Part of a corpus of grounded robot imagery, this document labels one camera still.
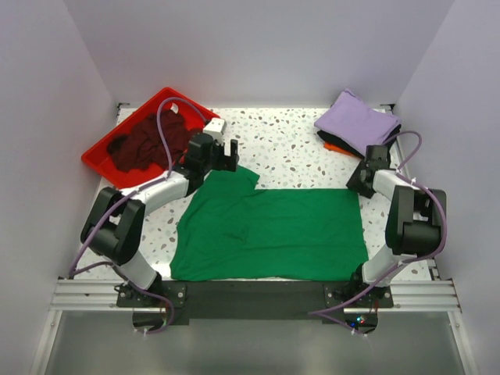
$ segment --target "stack of folded clothes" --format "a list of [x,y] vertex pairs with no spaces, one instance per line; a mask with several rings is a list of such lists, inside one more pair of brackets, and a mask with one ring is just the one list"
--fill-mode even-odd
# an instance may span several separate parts
[[[350,90],[344,90],[335,104],[315,123],[325,148],[364,158],[366,146],[382,145],[399,133],[399,118],[371,109]],[[395,139],[388,142],[389,147]]]

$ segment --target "orange cloth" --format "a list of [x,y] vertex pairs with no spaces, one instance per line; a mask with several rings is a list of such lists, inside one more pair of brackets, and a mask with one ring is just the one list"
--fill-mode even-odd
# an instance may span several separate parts
[[345,151],[343,148],[340,148],[338,146],[335,146],[335,145],[332,145],[330,143],[324,143],[324,148],[326,148],[327,150],[330,150],[330,151],[336,151],[336,152],[340,152],[341,154],[345,154],[345,155],[349,155],[349,156],[352,156],[353,158],[357,158],[359,159],[356,155],[353,155],[351,152],[349,151]]

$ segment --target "white wall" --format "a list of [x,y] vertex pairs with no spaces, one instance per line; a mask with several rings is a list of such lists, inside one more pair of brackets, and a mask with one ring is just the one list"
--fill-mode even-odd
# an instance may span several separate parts
[[0,373],[30,369],[114,104],[62,1],[0,4]]
[[438,264],[453,276],[484,374],[500,367],[499,20],[498,1],[456,0],[396,105],[423,135],[411,171],[448,193],[449,239]]
[[109,91],[212,105],[395,102],[452,0],[65,0]]

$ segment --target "black cloth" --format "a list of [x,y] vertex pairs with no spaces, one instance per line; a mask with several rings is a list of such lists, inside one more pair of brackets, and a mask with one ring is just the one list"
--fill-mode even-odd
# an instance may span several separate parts
[[[396,135],[399,133],[401,130],[401,124],[399,124],[397,127],[394,128],[394,130],[387,136],[388,139],[392,137],[393,135]],[[346,141],[344,141],[342,138],[339,138],[333,134],[327,133],[326,131],[320,130],[318,131],[318,135],[320,136],[321,139],[323,139],[326,143],[330,143],[331,145],[337,146],[342,148],[343,150],[347,152],[351,152],[353,155],[358,156],[360,159],[364,159],[364,155],[361,154],[358,150],[355,148],[351,147]],[[387,143],[387,146],[391,148],[391,146],[396,142],[396,138]]]

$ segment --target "gray floor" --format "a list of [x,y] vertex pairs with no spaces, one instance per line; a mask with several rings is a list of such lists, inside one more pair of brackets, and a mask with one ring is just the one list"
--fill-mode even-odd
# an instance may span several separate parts
[[385,313],[368,339],[319,321],[192,320],[146,339],[128,312],[66,313],[50,374],[461,374],[444,313]]

